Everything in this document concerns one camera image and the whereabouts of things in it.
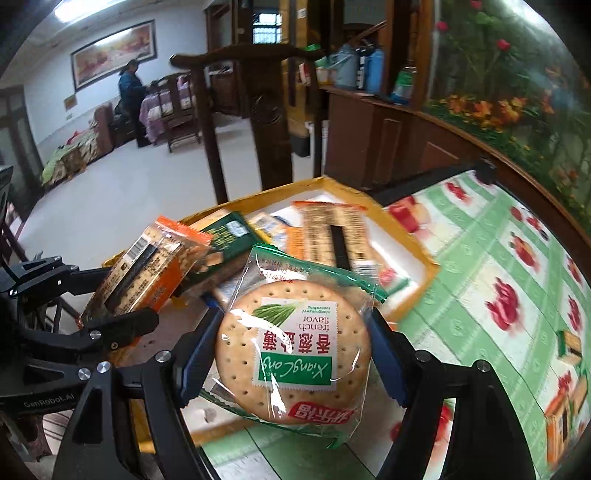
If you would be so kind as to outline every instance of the black pants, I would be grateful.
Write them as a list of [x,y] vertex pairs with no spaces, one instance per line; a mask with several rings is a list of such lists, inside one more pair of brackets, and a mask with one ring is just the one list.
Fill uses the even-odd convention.
[[131,121],[131,125],[134,127],[135,140],[138,143],[138,147],[144,147],[145,145],[149,144],[150,141],[146,138],[146,129],[144,124],[139,121],[140,107],[141,103],[139,105],[132,105],[127,109],[127,113],[129,115],[129,121]]

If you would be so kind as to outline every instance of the wooden chair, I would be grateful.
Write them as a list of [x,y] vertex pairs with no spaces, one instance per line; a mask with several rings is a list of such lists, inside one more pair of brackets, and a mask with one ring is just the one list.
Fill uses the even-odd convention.
[[154,82],[153,88],[158,95],[160,106],[160,118],[164,127],[164,136],[168,143],[168,151],[173,151],[173,143],[189,137],[195,137],[201,143],[199,134],[199,119],[195,108],[193,89],[188,82],[189,97],[181,98],[178,91],[179,77],[188,77],[189,74],[171,74]]
[[322,55],[321,51],[308,52],[286,44],[237,44],[205,55],[177,54],[171,57],[170,63],[174,67],[191,70],[207,162],[218,203],[228,201],[228,192],[220,162],[204,68],[215,62],[235,61],[235,66],[239,70],[238,78],[243,81],[248,101],[262,189],[267,190],[293,181],[291,142],[281,71],[281,62],[292,57],[304,59],[310,74],[310,103],[314,112],[314,177],[322,174],[320,91],[314,65],[314,61]]

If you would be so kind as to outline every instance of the orange snack package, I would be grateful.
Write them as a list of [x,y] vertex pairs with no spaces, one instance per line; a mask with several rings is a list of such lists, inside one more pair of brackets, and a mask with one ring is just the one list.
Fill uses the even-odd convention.
[[209,252],[212,236],[160,216],[113,266],[78,320],[121,315],[143,307],[156,312],[184,276]]

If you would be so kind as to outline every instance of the wooden pillar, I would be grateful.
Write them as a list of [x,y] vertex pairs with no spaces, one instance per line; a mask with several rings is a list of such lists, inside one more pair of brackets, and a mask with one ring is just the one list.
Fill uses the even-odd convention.
[[387,0],[382,93],[389,95],[398,72],[407,62],[411,0]]
[[411,106],[420,110],[427,100],[427,88],[431,73],[431,44],[433,42],[433,0],[421,0],[418,11],[418,37],[415,52],[417,74],[413,85]]

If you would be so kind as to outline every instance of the barcode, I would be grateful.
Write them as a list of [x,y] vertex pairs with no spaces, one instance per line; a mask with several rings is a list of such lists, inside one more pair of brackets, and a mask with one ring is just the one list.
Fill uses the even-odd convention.
[[150,238],[147,235],[142,235],[138,238],[136,243],[127,251],[124,255],[125,262],[127,264],[132,264],[135,262],[135,259],[138,258],[141,253],[146,250],[146,247],[150,243]]
[[244,228],[244,226],[236,220],[228,222],[226,226],[228,227],[228,230],[230,230],[230,233],[234,235],[236,238],[240,238],[248,233],[248,230],[246,230],[246,228]]
[[365,275],[373,279],[378,278],[378,264],[372,260],[352,261],[351,268],[359,275]]

